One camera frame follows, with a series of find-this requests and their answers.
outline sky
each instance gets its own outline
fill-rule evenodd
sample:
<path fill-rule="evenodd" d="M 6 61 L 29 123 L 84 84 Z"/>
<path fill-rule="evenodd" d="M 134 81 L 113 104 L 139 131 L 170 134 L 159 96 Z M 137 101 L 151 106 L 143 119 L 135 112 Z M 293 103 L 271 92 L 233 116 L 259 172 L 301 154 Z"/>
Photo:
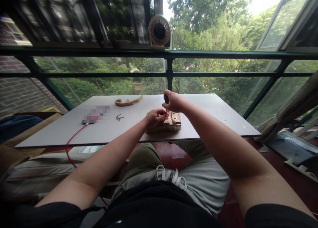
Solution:
<path fill-rule="evenodd" d="M 258 15 L 273 5 L 277 5 L 279 1 L 280 0 L 251 0 L 251 4 L 248 6 L 248 8 L 253 15 Z M 163 0 L 163 14 L 167 20 L 170 20 L 170 18 L 173 17 L 172 9 L 169 10 L 168 0 Z"/>

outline cardboard box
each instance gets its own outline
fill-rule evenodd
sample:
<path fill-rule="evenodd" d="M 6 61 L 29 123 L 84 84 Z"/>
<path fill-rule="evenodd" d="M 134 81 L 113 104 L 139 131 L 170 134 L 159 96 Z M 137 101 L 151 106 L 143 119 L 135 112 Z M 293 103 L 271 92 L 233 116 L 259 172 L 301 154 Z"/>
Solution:
<path fill-rule="evenodd" d="M 43 119 L 42 122 L 29 128 L 23 133 L 17 135 L 16 137 L 4 142 L 0 145 L 0 176 L 2 176 L 7 169 L 14 163 L 19 163 L 20 161 L 40 155 L 45 148 L 42 149 L 16 149 L 14 148 L 17 144 L 21 143 L 31 135 L 40 131 L 53 121 L 60 118 L 63 114 L 58 112 L 24 112 L 15 113 L 13 115 L 33 115 L 38 116 Z"/>

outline red wooden floor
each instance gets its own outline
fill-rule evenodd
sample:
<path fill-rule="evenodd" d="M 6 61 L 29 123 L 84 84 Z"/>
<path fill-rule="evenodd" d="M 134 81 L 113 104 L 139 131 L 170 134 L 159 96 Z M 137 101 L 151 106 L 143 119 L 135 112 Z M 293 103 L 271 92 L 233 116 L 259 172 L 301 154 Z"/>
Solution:
<path fill-rule="evenodd" d="M 252 138 L 246 138 L 246 140 L 255 148 L 262 147 L 260 143 L 255 142 Z M 134 151 L 139 145 L 135 147 L 131 153 L 131 158 Z M 182 170 L 186 164 L 191 161 L 189 155 L 187 155 L 177 145 L 169 144 L 168 142 L 155 143 L 155 148 L 160 155 L 162 164 L 165 168 Z M 313 213 L 318 213 L 318 184 L 314 183 L 310 179 L 303 176 L 301 173 L 293 170 L 286 164 L 285 159 L 274 151 L 261 153 L 271 165 L 285 178 L 295 192 L 300 196 L 304 203 Z M 120 171 L 112 178 L 111 181 L 119 181 L 124 173 L 125 164 Z M 103 196 L 111 197 L 116 187 L 108 187 L 102 192 Z M 237 202 L 233 187 L 230 186 L 228 194 L 225 199 L 222 211 L 218 215 L 218 220 L 224 227 L 245 227 L 244 218 L 241 214 L 239 204 Z"/>

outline hand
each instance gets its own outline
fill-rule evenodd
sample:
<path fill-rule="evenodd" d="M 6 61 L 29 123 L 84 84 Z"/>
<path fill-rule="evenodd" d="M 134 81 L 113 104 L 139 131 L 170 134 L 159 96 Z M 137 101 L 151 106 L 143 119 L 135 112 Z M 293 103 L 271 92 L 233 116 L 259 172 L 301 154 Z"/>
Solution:
<path fill-rule="evenodd" d="M 165 109 L 153 109 L 147 113 L 143 121 L 146 123 L 146 128 L 150 129 L 155 127 L 159 122 L 165 120 L 167 117 L 168 114 Z"/>
<path fill-rule="evenodd" d="M 182 112 L 188 100 L 176 92 L 165 90 L 165 95 L 169 98 L 169 104 L 163 103 L 162 107 L 173 112 Z"/>

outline white table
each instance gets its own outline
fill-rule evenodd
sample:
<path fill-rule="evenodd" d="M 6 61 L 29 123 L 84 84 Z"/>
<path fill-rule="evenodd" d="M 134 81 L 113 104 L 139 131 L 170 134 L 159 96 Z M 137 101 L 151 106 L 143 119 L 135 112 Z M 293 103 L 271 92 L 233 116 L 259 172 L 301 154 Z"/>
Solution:
<path fill-rule="evenodd" d="M 240 136 L 260 135 L 251 124 L 243 119 L 216 94 L 184 94 L 183 96 L 200 106 L 219 121 L 225 123 Z M 65 146 L 69 139 L 83 127 L 81 123 L 82 119 L 88 115 L 91 109 L 95 109 L 97 105 L 109 105 L 109 113 L 98 123 L 89 124 L 85 127 L 73 138 L 70 142 L 70 146 L 107 144 L 141 121 L 148 111 L 161 108 L 161 104 L 164 103 L 163 95 L 144 95 L 144 98 L 140 102 L 126 107 L 118 107 L 114 103 L 116 99 L 121 99 L 122 101 L 129 99 L 131 101 L 136 98 L 138 98 L 136 95 L 93 96 L 58 120 L 27 138 L 16 147 L 45 148 Z M 116 116 L 120 113 L 120 117 L 124 116 L 124 118 L 117 121 Z M 187 117 L 184 114 L 180 114 L 180 117 L 182 127 L 179 132 L 152 135 L 144 134 L 140 142 L 199 139 L 197 132 Z"/>

